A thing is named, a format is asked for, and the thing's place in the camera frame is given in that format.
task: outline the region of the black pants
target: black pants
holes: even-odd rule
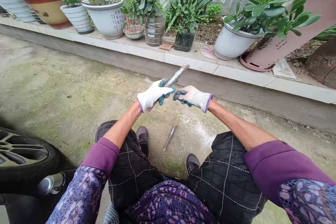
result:
[[[96,142],[116,121],[103,123]],[[266,198],[254,184],[244,162],[245,148],[232,132],[216,136],[212,152],[184,183],[205,203],[220,223],[251,223]],[[135,204],[151,187],[164,180],[140,150],[136,134],[128,133],[108,180],[111,201],[119,213]]]

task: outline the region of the glove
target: glove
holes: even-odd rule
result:
[[[173,100],[179,100],[182,104],[188,104],[189,107],[194,105],[206,113],[212,96],[211,93],[203,93],[193,86],[187,86],[177,90]]]
[[[168,98],[171,93],[176,91],[174,87],[164,87],[168,82],[168,78],[153,82],[153,84],[143,93],[139,93],[137,98],[141,106],[141,110],[144,113],[148,108],[153,107],[154,102],[158,101],[160,105],[163,104],[163,100]]]

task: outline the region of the black shoe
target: black shoe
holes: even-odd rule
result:
[[[194,168],[200,168],[201,165],[199,163],[200,162],[198,161],[197,157],[194,154],[188,155],[186,166],[189,175]]]
[[[136,137],[138,138],[138,144],[140,149],[149,158],[149,148],[148,148],[148,131],[145,126],[140,126],[136,131]]]

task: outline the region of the concrete ledge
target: concrete ledge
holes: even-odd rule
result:
[[[242,66],[237,59],[230,61],[209,59],[199,52],[200,48],[205,45],[203,43],[195,42],[190,52],[181,52],[174,49],[166,52],[160,50],[159,47],[148,46],[144,42],[144,38],[133,41],[123,36],[119,39],[107,40],[97,30],[91,34],[80,35],[76,33],[74,27],[55,30],[48,25],[38,24],[37,22],[23,23],[20,20],[14,20],[8,17],[0,17],[0,24],[126,54],[133,54],[172,65],[181,66],[184,62],[188,62],[190,68],[197,71],[310,98],[324,103],[336,104],[336,90],[318,83],[309,76],[299,76],[296,80],[287,79],[274,76],[269,72],[260,73],[251,71]]]

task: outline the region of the flower pot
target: flower pot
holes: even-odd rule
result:
[[[196,32],[182,33],[177,32],[175,38],[174,49],[178,51],[190,51],[195,40]]]
[[[41,19],[40,19],[40,17],[32,10],[32,9],[30,9],[30,11],[29,11],[30,13],[31,13],[31,15],[35,18],[35,21],[37,21],[38,23],[40,23],[41,25],[46,25],[46,23],[44,23]]]
[[[13,13],[22,22],[34,22],[34,17],[30,14],[29,6],[23,0],[0,0],[0,5],[10,13]]]
[[[79,34],[87,34],[93,32],[88,13],[84,6],[68,7],[61,6],[61,11],[69,19]]]
[[[125,27],[124,33],[129,39],[137,40],[140,39],[144,34],[144,28],[140,25],[134,25],[131,27]]]
[[[63,0],[24,0],[46,24],[54,29],[63,29],[71,25],[60,7]]]
[[[255,35],[240,30],[232,30],[233,27],[226,23],[216,40],[214,54],[222,60],[231,60],[238,57],[264,36],[264,34]]]
[[[250,52],[245,59],[246,64],[243,65],[255,71],[266,69],[269,71],[270,66],[277,61],[336,24],[336,0],[307,0],[304,12],[312,12],[311,15],[322,15],[322,17],[311,25],[296,28],[302,33],[301,36],[296,36],[290,31],[287,34],[287,40],[278,36],[264,40],[264,44],[259,44]]]
[[[117,39],[122,37],[125,23],[125,16],[120,11],[124,0],[110,5],[89,5],[88,0],[84,0],[82,5],[87,9],[98,31],[107,39]]]
[[[163,35],[166,30],[166,14],[156,17],[148,17],[145,24],[146,44],[159,46],[162,43]]]

